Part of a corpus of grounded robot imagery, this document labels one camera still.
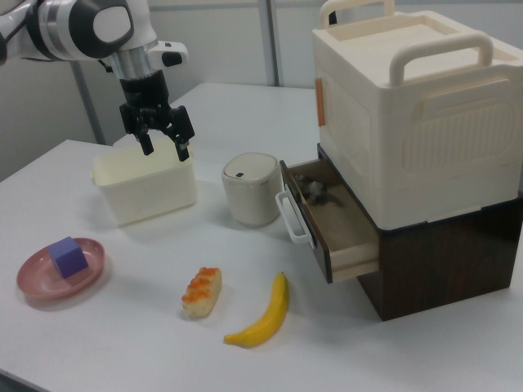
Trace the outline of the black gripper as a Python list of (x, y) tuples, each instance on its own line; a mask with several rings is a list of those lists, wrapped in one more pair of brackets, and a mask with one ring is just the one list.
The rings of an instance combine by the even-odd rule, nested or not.
[(143, 154), (154, 152), (148, 131), (162, 131), (174, 140), (180, 162), (190, 157), (189, 140), (194, 136), (194, 128), (186, 107), (173, 108), (169, 102), (169, 92), (162, 71), (136, 80), (121, 80), (126, 102), (120, 106), (123, 125), (127, 134), (135, 136)]

